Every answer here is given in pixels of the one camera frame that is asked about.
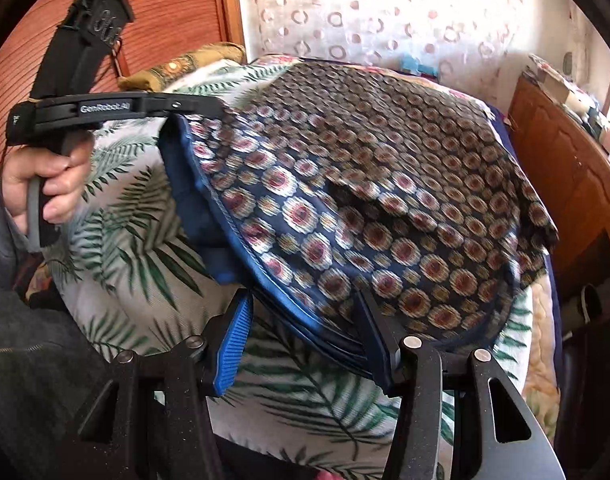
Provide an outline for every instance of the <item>human hand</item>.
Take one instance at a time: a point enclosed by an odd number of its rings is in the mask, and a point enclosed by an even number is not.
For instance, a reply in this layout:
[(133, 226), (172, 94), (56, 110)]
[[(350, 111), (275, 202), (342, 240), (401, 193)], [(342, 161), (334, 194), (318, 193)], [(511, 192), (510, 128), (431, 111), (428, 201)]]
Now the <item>human hand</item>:
[(32, 177), (45, 177), (42, 192), (53, 197), (42, 210), (43, 218), (52, 224), (67, 222), (89, 175), (93, 148), (94, 136), (87, 134), (69, 156), (26, 146), (7, 157), (1, 176), (3, 203), (22, 234), (27, 234), (27, 189)]

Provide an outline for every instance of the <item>wooden wall panel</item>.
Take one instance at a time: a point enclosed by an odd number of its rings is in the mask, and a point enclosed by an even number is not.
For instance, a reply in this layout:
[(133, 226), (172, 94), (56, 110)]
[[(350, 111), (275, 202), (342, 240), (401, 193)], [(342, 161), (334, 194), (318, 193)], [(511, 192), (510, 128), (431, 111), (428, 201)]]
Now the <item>wooden wall panel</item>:
[[(9, 108), (29, 95), (56, 25), (73, 0), (38, 0), (0, 49), (0, 157)], [(136, 21), (122, 34), (131, 73), (165, 62), (213, 41), (242, 43), (236, 0), (129, 0)], [(99, 74), (104, 72), (105, 60)], [(94, 91), (117, 90), (108, 70)]]
[[(5, 146), (9, 108), (29, 96), (40, 60), (73, 0), (38, 0), (18, 23), (0, 49), (0, 157)], [(115, 89), (109, 72), (101, 85)]]
[(556, 226), (561, 301), (610, 276), (610, 164), (601, 146), (525, 78), (509, 110), (518, 161)]
[(216, 0), (129, 0), (136, 21), (122, 34), (130, 72), (226, 38)]

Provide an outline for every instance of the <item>patterned cloth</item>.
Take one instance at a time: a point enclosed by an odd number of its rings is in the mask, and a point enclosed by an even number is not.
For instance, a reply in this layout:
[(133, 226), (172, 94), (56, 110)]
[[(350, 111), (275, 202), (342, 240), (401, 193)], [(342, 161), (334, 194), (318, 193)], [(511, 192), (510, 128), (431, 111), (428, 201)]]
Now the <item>patterned cloth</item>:
[[(244, 107), (298, 62), (291, 57), (269, 57), (248, 66), (221, 61), (198, 69), (174, 88)], [(236, 288), (208, 278), (202, 259), (186, 245), (156, 148), (162, 121), (110, 121), (96, 131), (85, 201), (45, 254), (72, 316), (108, 360), (125, 348), (139, 354), (165, 351), (201, 332)], [(514, 299), (494, 345), (495, 358), (519, 391), (527, 375), (539, 294), (550, 294), (548, 276)], [(550, 315), (550, 296), (547, 301)], [(305, 346), (260, 305), (254, 313), (236, 383), (223, 399), (209, 400), (215, 433), (347, 479), (380, 478), (399, 399), (387, 398), (373, 381)], [(439, 478), (449, 475), (454, 428), (453, 399), (447, 393), (443, 398)]]
[(182, 76), (195, 72), (197, 68), (210, 65), (221, 59), (241, 62), (245, 59), (245, 49), (235, 43), (218, 42), (203, 45), (198, 50), (182, 54), (168, 62), (140, 70), (128, 77), (118, 78), (121, 90), (146, 90), (162, 92)]
[[(360, 351), (342, 346), (357, 286), (439, 348), (490, 346), (557, 240), (485, 113), (455, 96), (304, 62), (241, 113), (187, 119), (196, 181), (238, 256), (275, 308), (345, 352)], [(178, 199), (193, 232), (194, 197)]]

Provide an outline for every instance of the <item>gray jacket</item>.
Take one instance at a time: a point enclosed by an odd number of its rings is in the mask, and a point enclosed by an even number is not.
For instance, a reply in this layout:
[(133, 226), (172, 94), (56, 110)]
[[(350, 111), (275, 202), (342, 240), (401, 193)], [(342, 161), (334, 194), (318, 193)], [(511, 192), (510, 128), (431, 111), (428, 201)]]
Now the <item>gray jacket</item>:
[(0, 447), (38, 479), (105, 363), (67, 314), (31, 310), (11, 291), (25, 241), (0, 204)]

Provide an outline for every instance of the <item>cushion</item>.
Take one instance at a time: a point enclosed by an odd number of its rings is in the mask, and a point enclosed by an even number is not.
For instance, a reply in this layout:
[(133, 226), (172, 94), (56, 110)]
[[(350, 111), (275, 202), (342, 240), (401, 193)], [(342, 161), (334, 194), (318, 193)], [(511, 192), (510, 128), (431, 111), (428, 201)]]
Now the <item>cushion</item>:
[(129, 77), (118, 78), (118, 88), (121, 90), (146, 90), (149, 92), (162, 92), (166, 86), (189, 74), (197, 68), (207, 66), (221, 59), (231, 59), (242, 62), (245, 58), (245, 49), (235, 43), (210, 43), (198, 50), (187, 52), (175, 57), (166, 63), (147, 70), (141, 70)]

